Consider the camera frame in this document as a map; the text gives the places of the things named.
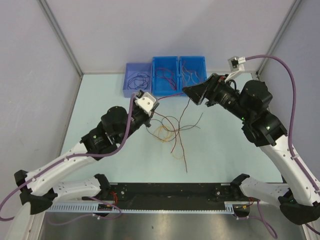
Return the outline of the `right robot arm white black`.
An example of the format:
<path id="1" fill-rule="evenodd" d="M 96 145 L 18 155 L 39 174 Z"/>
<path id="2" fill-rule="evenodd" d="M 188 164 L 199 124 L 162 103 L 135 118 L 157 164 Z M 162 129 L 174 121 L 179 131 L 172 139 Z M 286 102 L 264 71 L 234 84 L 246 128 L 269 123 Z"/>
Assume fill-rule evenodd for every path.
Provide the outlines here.
<path id="1" fill-rule="evenodd" d="M 207 99 L 206 106 L 222 106 L 242 121 L 246 139 L 265 153 L 283 176 L 286 185 L 258 181 L 242 173 L 232 182 L 231 196 L 262 200 L 280 209 L 296 225 L 308 224 L 320 217 L 320 196 L 301 169 L 303 162 L 290 156 L 288 131 L 268 111 L 273 96 L 264 82 L 249 80 L 242 90 L 230 86 L 224 75 L 213 73 L 206 81 L 182 88 L 196 104 Z"/>

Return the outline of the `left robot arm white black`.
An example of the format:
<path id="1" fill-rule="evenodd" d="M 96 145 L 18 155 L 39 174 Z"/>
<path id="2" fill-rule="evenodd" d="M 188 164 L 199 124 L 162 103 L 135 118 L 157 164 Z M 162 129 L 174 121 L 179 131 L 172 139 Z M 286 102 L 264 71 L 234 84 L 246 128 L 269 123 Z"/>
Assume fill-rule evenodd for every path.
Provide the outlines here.
<path id="1" fill-rule="evenodd" d="M 91 178 L 78 181 L 66 182 L 63 179 L 80 168 L 119 152 L 126 140 L 142 125 L 150 127 L 158 105 L 149 103 L 143 108 L 134 100 L 128 110 L 121 106 L 111 107 L 101 117 L 97 127 L 65 154 L 37 170 L 17 171 L 14 178 L 20 187 L 21 203 L 29 203 L 30 214 L 36 215 L 59 200 L 107 199 L 111 185 L 104 174 L 97 173 Z"/>

